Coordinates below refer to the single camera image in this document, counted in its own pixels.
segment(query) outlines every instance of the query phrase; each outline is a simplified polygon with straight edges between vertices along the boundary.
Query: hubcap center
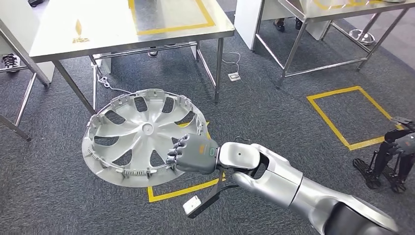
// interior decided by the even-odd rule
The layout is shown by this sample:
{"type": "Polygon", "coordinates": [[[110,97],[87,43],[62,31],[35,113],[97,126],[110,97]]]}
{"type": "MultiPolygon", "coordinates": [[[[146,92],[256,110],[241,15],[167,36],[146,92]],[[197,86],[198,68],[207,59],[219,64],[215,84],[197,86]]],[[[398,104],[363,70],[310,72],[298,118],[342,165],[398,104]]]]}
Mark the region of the hubcap center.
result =
{"type": "Polygon", "coordinates": [[[154,127],[150,123],[144,124],[142,129],[143,129],[144,134],[148,136],[151,135],[154,131],[154,127]]]}

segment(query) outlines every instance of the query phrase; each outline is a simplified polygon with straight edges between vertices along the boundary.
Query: yellow tape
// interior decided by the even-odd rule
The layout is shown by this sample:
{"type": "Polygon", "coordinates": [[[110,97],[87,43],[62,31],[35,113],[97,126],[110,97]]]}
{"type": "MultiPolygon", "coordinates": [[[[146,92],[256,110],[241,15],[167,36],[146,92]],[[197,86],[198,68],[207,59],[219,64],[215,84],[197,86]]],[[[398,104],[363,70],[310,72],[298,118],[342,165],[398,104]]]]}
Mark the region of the yellow tape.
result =
{"type": "MultiPolygon", "coordinates": [[[[347,140],[343,137],[343,135],[340,133],[340,131],[334,126],[334,124],[331,122],[331,120],[328,118],[328,116],[323,112],[323,110],[317,105],[317,103],[314,101],[315,99],[323,98],[326,96],[334,95],[334,94],[340,94],[340,93],[346,93],[346,92],[352,92],[352,91],[360,91],[387,119],[391,119],[391,115],[389,115],[363,88],[360,86],[354,86],[349,88],[343,88],[338,89],[335,91],[325,92],[321,94],[315,94],[307,96],[308,101],[310,101],[311,105],[316,109],[317,113],[320,114],[320,116],[323,118],[323,120],[327,123],[327,125],[330,127],[330,129],[334,132],[334,134],[339,138],[339,140],[347,147],[349,150],[355,150],[363,147],[367,147],[373,144],[381,143],[384,140],[384,137],[377,137],[368,141],[362,141],[359,143],[349,144],[347,140]]],[[[403,128],[400,125],[396,125],[396,127],[399,130],[402,130],[403,128]]]]}
{"type": "MultiPolygon", "coordinates": [[[[356,2],[356,0],[349,0],[347,4],[343,4],[343,5],[329,5],[329,6],[320,3],[319,0],[313,0],[313,2],[316,6],[318,6],[320,9],[323,9],[323,10],[339,9],[339,8],[352,7],[352,6],[363,6],[363,5],[367,4],[367,1],[366,2],[356,2]]],[[[370,0],[369,4],[377,4],[377,3],[380,3],[380,2],[382,2],[382,1],[370,0]]]]}
{"type": "MultiPolygon", "coordinates": [[[[226,180],[224,177],[225,177],[225,174],[223,174],[222,181],[226,180]]],[[[149,202],[157,202],[157,201],[165,200],[165,199],[168,199],[168,198],[181,196],[181,195],[184,195],[184,194],[188,194],[188,193],[191,193],[191,192],[194,192],[194,191],[197,191],[197,190],[201,190],[201,189],[213,186],[213,185],[217,184],[218,181],[219,181],[219,179],[215,179],[215,180],[211,180],[209,182],[203,183],[203,184],[195,185],[195,186],[185,188],[185,189],[181,189],[181,190],[174,191],[174,192],[161,194],[161,195],[158,195],[158,196],[154,196],[153,188],[148,187],[148,190],[147,190],[147,192],[148,192],[148,201],[149,202]]]]}
{"type": "MultiPolygon", "coordinates": [[[[145,31],[138,31],[137,35],[149,35],[149,34],[156,34],[156,33],[166,33],[166,32],[173,32],[173,31],[180,31],[186,29],[195,29],[195,28],[203,28],[203,27],[211,27],[215,26],[215,22],[213,21],[212,17],[208,13],[205,5],[203,4],[202,0],[195,0],[200,11],[202,12],[206,23],[200,24],[192,24],[192,25],[183,25],[177,27],[168,27],[168,28],[158,28],[158,29],[150,29],[145,31]]],[[[136,18],[136,7],[134,4],[134,0],[128,0],[128,7],[131,10],[131,14],[133,15],[134,24],[137,25],[137,18],[136,18]]]]}

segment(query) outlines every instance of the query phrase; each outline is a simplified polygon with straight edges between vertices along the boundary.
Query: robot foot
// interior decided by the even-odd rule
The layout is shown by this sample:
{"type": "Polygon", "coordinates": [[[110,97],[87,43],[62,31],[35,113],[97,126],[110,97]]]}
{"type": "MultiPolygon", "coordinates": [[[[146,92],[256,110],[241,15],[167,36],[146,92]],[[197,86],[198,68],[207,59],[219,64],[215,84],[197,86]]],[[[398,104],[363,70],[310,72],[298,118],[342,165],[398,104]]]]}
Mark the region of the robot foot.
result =
{"type": "Polygon", "coordinates": [[[388,165],[385,167],[385,169],[383,169],[382,174],[391,184],[391,189],[393,192],[403,193],[406,191],[405,183],[397,177],[394,170],[388,165]]]}
{"type": "Polygon", "coordinates": [[[353,166],[359,170],[366,181],[366,185],[370,189],[377,189],[381,186],[379,177],[375,177],[372,173],[372,169],[369,168],[363,160],[356,158],[353,160],[353,166]]]}

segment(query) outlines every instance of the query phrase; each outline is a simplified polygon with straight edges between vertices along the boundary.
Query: yellow tape square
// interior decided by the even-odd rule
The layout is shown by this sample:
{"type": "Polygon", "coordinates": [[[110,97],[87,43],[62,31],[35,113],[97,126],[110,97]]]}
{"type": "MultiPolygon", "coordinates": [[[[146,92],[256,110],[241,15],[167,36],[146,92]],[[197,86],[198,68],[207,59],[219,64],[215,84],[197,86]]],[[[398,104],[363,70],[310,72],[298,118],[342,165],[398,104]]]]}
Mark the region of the yellow tape square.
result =
{"type": "MultiPolygon", "coordinates": [[[[199,10],[201,11],[202,15],[204,16],[206,23],[199,23],[199,24],[191,24],[191,25],[183,25],[177,27],[167,27],[167,28],[158,28],[158,29],[150,29],[144,31],[138,31],[137,35],[149,35],[149,34],[157,34],[157,33],[166,33],[166,32],[173,32],[173,31],[180,31],[186,29],[196,29],[196,28],[203,28],[203,27],[211,27],[215,26],[215,22],[213,21],[212,17],[208,13],[205,5],[203,4],[202,0],[195,0],[199,10]]],[[[136,6],[134,0],[128,0],[128,7],[131,10],[131,14],[133,16],[133,20],[135,25],[137,25],[137,18],[136,18],[136,6]]]]}
{"type": "Polygon", "coordinates": [[[363,6],[380,3],[379,0],[313,0],[313,3],[322,10],[340,9],[345,7],[363,6]]]}
{"type": "MultiPolygon", "coordinates": [[[[179,126],[185,127],[186,125],[188,125],[188,123],[180,124],[179,126]]],[[[156,195],[156,196],[154,195],[153,187],[149,186],[149,187],[147,187],[148,201],[149,202],[157,202],[157,201],[165,200],[165,199],[168,199],[168,198],[185,195],[185,194],[188,194],[188,193],[191,193],[191,192],[195,192],[195,191],[213,186],[213,185],[217,184],[218,181],[219,181],[219,178],[208,181],[208,182],[203,183],[203,184],[195,185],[195,186],[192,186],[192,187],[189,187],[189,188],[184,188],[184,189],[181,189],[181,190],[178,190],[178,191],[164,193],[164,194],[156,195]]],[[[223,174],[222,181],[225,181],[225,174],[223,174]]]]}
{"type": "MultiPolygon", "coordinates": [[[[327,123],[327,125],[330,127],[330,129],[334,132],[334,134],[340,139],[340,141],[349,148],[349,150],[355,150],[363,147],[367,147],[373,144],[381,143],[385,139],[383,136],[377,137],[368,141],[362,141],[359,143],[353,143],[350,144],[347,142],[347,140],[343,137],[343,135],[340,133],[340,131],[334,126],[334,124],[330,121],[330,119],[327,117],[327,115],[321,110],[321,108],[317,105],[317,103],[314,101],[315,99],[323,98],[326,96],[334,95],[334,94],[340,94],[340,93],[346,93],[346,92],[352,92],[352,91],[360,91],[387,119],[391,119],[392,117],[372,98],[370,95],[363,90],[360,86],[355,87],[349,87],[344,89],[339,89],[335,91],[325,92],[321,94],[315,94],[307,96],[308,101],[310,101],[311,105],[316,109],[317,113],[322,116],[324,121],[327,123]]],[[[396,125],[398,129],[402,130],[403,128],[400,125],[396,125]]]]}

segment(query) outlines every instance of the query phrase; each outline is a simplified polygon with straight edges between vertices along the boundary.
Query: wheel cover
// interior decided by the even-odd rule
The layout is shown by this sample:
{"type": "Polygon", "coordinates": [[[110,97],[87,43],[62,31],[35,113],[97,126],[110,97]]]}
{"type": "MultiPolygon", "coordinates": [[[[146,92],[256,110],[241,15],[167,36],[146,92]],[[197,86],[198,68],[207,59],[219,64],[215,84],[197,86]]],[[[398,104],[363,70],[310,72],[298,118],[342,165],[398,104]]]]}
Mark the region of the wheel cover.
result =
{"type": "Polygon", "coordinates": [[[154,186],[184,173],[165,163],[167,152],[173,147],[172,138],[180,139],[187,133],[206,135],[207,132],[205,117],[190,99],[159,89],[147,89],[116,97],[93,115],[82,141],[82,154],[90,170],[109,183],[125,187],[154,186]],[[135,99],[141,97],[147,110],[139,112],[135,99]],[[168,99],[172,99],[173,104],[171,112],[166,113],[163,108],[168,99]],[[112,112],[124,121],[114,123],[108,118],[112,112]],[[194,116],[186,126],[175,123],[188,116],[189,112],[193,112],[194,116]],[[99,139],[117,140],[113,144],[102,145],[97,143],[99,139]],[[153,150],[161,157],[163,164],[150,163],[153,150]],[[129,151],[131,160],[128,163],[114,163],[129,151]]]}

